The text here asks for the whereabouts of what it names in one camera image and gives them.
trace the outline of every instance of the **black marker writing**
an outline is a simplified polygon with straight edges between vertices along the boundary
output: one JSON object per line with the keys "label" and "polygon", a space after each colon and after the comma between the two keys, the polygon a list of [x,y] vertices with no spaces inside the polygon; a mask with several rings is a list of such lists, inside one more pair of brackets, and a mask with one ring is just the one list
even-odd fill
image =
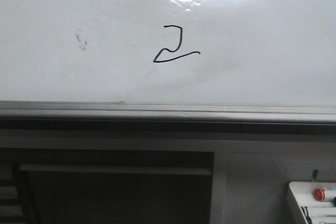
{"label": "black marker writing", "polygon": [[158,60],[158,57],[161,55],[161,53],[163,51],[168,51],[168,52],[177,52],[181,45],[182,45],[182,35],[183,35],[183,28],[181,26],[175,26],[175,25],[168,25],[168,26],[163,26],[163,27],[176,27],[176,28],[179,28],[180,29],[180,42],[179,42],[179,45],[177,46],[177,48],[175,50],[170,50],[169,48],[162,48],[159,53],[155,56],[153,62],[154,63],[163,63],[163,62],[168,62],[168,61],[172,61],[172,60],[176,60],[176,59],[179,59],[179,58],[182,58],[182,57],[185,57],[185,56],[188,56],[188,55],[192,55],[192,54],[201,54],[201,52],[199,51],[193,51],[193,52],[189,52],[187,54],[184,54],[184,55],[180,55],[180,56],[177,56],[177,57],[174,57],[172,59],[169,59],[169,60]]}

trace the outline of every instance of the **marker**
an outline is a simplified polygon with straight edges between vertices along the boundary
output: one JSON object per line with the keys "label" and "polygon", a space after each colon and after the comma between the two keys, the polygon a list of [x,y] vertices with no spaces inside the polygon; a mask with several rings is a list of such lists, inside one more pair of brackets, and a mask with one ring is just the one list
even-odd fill
{"label": "marker", "polygon": [[301,207],[301,210],[306,217],[336,217],[336,207]]}
{"label": "marker", "polygon": [[336,217],[307,217],[308,224],[336,224]]}
{"label": "marker", "polygon": [[334,201],[336,190],[316,189],[313,194],[318,201]]}

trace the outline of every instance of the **whiteboard frame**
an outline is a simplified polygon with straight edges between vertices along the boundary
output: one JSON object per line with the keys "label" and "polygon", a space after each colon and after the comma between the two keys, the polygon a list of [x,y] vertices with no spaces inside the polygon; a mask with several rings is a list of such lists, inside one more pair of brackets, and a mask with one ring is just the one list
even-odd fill
{"label": "whiteboard frame", "polygon": [[0,118],[336,125],[336,106],[0,101]]}

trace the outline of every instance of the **whiteboard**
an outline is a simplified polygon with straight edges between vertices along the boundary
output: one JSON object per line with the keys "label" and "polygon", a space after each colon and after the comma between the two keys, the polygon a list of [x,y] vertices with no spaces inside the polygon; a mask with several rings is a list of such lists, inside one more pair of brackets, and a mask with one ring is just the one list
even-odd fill
{"label": "whiteboard", "polygon": [[335,0],[0,0],[0,100],[335,105],[335,14]]}

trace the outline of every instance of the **red marker cap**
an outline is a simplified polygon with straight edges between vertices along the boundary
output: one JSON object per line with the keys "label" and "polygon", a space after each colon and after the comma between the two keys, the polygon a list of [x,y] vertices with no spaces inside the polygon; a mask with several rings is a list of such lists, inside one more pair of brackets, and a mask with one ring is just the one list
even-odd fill
{"label": "red marker cap", "polygon": [[323,189],[316,189],[314,191],[314,198],[319,201],[324,201],[326,196]]}

